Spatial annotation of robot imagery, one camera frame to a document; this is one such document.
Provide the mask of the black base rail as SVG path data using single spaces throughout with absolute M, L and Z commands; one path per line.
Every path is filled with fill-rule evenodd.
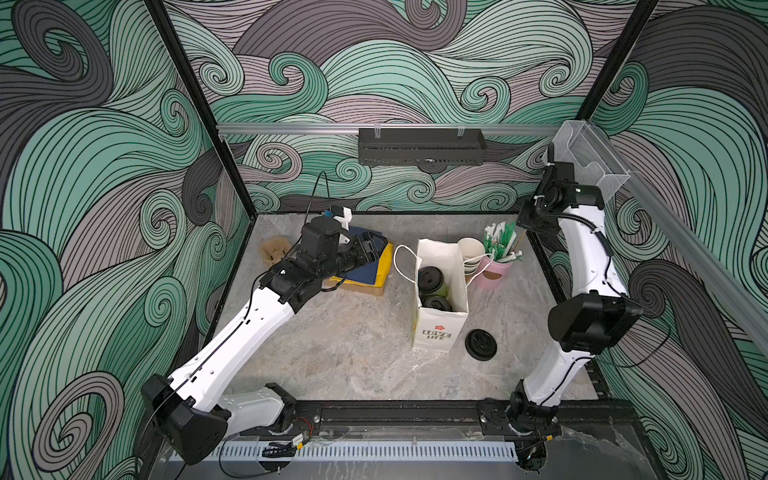
M 634 407 L 622 400 L 565 400 L 546 423 L 542 417 L 513 416 L 507 400 L 299 400 L 288 408 L 288 421 L 258 426 L 255 421 L 229 418 L 227 436 L 281 435 L 311 431 L 328 435 L 332 430 L 361 428 L 437 428 L 479 431 L 485 436 L 522 436 L 549 433 L 557 426 L 613 424 L 636 418 Z

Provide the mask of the brown pulp cup carrier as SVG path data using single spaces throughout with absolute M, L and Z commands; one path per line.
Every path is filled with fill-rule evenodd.
M 264 265 L 269 268 L 282 260 L 292 248 L 292 242 L 284 236 L 273 236 L 259 245 L 259 254 Z

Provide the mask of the stack of paper cups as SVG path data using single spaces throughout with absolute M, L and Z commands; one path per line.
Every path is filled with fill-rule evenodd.
M 460 239 L 457 245 L 462 256 L 465 279 L 470 280 L 485 257 L 485 246 L 480 240 L 470 237 Z

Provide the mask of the clear acrylic wall holder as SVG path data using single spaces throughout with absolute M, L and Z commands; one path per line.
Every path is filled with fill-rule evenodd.
M 574 180 L 596 186 L 610 201 L 629 179 L 629 167 L 602 129 L 583 120 L 565 121 L 553 138 L 551 162 L 574 165 Z

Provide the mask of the white wrapped straw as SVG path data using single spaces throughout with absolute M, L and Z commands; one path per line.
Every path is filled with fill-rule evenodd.
M 483 244 L 485 253 L 489 254 L 492 258 L 495 257 L 496 245 L 497 245 L 497 224 L 493 223 L 490 226 L 485 227 L 485 234 L 483 238 Z

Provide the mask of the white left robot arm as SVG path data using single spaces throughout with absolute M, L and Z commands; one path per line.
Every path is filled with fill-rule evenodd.
M 258 275 L 245 306 L 197 354 L 170 375 L 152 375 L 141 387 L 155 427 L 188 465 L 208 457 L 222 441 L 257 427 L 289 430 L 294 398 L 277 384 L 250 394 L 226 395 L 236 374 L 263 343 L 331 277 L 376 263 L 388 245 L 379 232 L 353 234 L 337 217 L 305 223 L 296 245 Z

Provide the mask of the black wall shelf tray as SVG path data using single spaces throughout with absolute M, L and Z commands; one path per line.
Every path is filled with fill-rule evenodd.
M 381 127 L 358 133 L 358 160 L 367 166 L 475 166 L 487 150 L 480 129 Z

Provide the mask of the brown cardboard napkin box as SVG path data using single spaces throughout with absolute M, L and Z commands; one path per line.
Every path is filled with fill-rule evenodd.
M 329 279 L 323 282 L 323 287 L 325 289 L 330 289 L 334 287 L 338 283 L 338 279 Z M 381 286 L 376 285 L 365 285 L 365 284 L 358 284 L 356 282 L 347 282 L 345 281 L 339 286 L 340 290 L 346 290 L 350 292 L 360 293 L 360 294 L 366 294 L 376 297 L 382 297 L 385 293 L 385 284 L 382 284 Z

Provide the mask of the white paper takeout bag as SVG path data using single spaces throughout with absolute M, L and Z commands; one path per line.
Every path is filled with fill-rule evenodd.
M 467 260 L 457 243 L 395 247 L 392 266 L 413 292 L 414 349 L 448 353 L 457 342 L 469 317 L 468 286 L 479 276 L 465 274 Z

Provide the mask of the pink straw holder cup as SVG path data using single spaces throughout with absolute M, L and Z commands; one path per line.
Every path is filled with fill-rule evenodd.
M 482 257 L 471 284 L 485 290 L 495 290 L 507 278 L 514 262 L 498 262 L 490 257 Z

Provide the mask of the green paper coffee cup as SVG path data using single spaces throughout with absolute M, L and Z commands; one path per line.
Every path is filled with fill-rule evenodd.
M 449 295 L 449 285 L 446 282 L 442 282 L 435 294 L 439 297 L 447 298 Z

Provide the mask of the navy blue napkin stack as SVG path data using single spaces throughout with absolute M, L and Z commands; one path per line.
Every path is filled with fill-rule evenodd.
M 366 241 L 366 240 L 365 240 L 365 239 L 362 237 L 362 233 L 363 233 L 363 232 L 377 232 L 377 233 L 381 233 L 381 232 L 378 232 L 378 231 L 369 230 L 369 229 L 366 229 L 366 228 L 362 228 L 362 227 L 355 227 L 355 226 L 352 226 L 352 227 L 350 228 L 350 233 L 351 233 L 351 234 L 352 234 L 352 235 L 353 235 L 355 238 L 359 238 L 359 239 L 362 241 L 362 243 L 363 243 L 363 249 L 362 249 L 362 252 L 361 252 L 361 253 L 359 253 L 359 254 L 357 255 L 357 258 L 356 258 L 356 261 L 355 261 L 355 264 L 354 264 L 354 268 L 352 268 L 351 270 L 345 271 L 345 272 L 343 273 L 343 278 L 344 278 L 344 279 L 346 279 L 347 275 L 348 275 L 350 272 L 352 272 L 353 270 L 355 270 L 355 269 L 357 269 L 357 268 L 359 268 L 359 267 L 362 267 L 362 266 L 365 266 L 365 265 L 371 264 L 371 263 L 373 263 L 374 261 L 378 260 L 378 259 L 381 257 L 381 255 L 382 255 L 382 253 L 383 253 L 383 251 L 384 251 L 384 249 L 372 249 L 372 248 L 370 247 L 370 244 L 369 244 L 369 242 L 368 242 L 368 241 Z

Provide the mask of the green wrapped straw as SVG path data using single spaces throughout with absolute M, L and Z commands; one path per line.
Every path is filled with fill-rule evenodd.
M 510 254 L 515 239 L 516 232 L 514 225 L 506 223 L 499 240 L 499 260 L 506 258 Z

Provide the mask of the stack of black lids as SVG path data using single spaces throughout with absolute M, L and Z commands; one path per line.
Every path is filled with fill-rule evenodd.
M 482 329 L 471 330 L 465 337 L 464 345 L 473 359 L 482 362 L 490 361 L 498 351 L 495 338 Z

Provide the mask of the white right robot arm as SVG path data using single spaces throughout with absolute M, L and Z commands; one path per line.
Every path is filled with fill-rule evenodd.
M 599 187 L 579 184 L 571 163 L 546 165 L 541 182 L 518 216 L 527 233 L 564 235 L 572 295 L 548 315 L 552 343 L 515 401 L 522 415 L 551 418 L 562 394 L 585 363 L 615 346 L 643 313 L 614 266 Z

